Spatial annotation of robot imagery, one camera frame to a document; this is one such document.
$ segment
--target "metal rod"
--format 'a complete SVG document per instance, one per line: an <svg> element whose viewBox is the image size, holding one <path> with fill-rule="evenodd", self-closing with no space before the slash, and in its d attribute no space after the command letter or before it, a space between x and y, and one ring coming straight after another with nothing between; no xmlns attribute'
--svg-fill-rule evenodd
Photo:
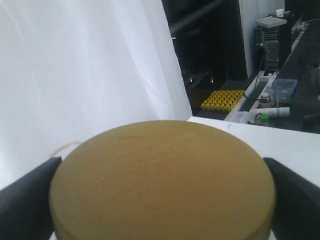
<svg viewBox="0 0 320 240"><path fill-rule="evenodd" d="M188 25L190 25L190 24L198 21L199 19L203 18L205 15L210 13L212 10L214 10L216 7L218 7L224 1L226 1L226 0L215 0L215 1L205 5L201 9L197 10L196 12L185 16L180 21L174 23L173 25L171 25L169 27L171 36L174 36L179 31L181 31L182 29L187 27Z"/></svg>

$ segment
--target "round wooden block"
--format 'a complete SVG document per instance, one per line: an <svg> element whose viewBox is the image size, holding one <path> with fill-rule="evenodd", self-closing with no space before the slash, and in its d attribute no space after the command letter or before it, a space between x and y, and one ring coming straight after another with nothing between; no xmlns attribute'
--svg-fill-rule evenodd
<svg viewBox="0 0 320 240"><path fill-rule="evenodd" d="M150 121L76 148L49 198L59 240L267 240L275 187L262 158L236 137Z"/></svg>

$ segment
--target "white tube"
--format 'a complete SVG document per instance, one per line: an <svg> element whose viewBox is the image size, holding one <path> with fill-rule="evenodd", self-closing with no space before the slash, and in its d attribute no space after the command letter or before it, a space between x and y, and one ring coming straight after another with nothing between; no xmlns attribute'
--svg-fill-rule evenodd
<svg viewBox="0 0 320 240"><path fill-rule="evenodd" d="M257 108L253 114L268 114L269 118L285 118L290 116L290 107Z"/></svg>

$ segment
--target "white curtain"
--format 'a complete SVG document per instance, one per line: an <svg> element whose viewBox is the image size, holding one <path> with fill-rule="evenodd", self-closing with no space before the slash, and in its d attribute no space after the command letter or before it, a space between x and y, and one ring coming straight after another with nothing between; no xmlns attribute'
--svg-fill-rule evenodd
<svg viewBox="0 0 320 240"><path fill-rule="evenodd" d="M161 0L0 0L0 31L0 189L67 143L192 115Z"/></svg>

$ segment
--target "white table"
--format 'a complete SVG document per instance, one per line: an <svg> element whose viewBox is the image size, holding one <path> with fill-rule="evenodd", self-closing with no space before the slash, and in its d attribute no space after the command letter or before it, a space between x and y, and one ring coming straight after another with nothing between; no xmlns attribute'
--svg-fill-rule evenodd
<svg viewBox="0 0 320 240"><path fill-rule="evenodd" d="M191 117L189 122L221 129L277 160L320 187L320 134Z"/></svg>

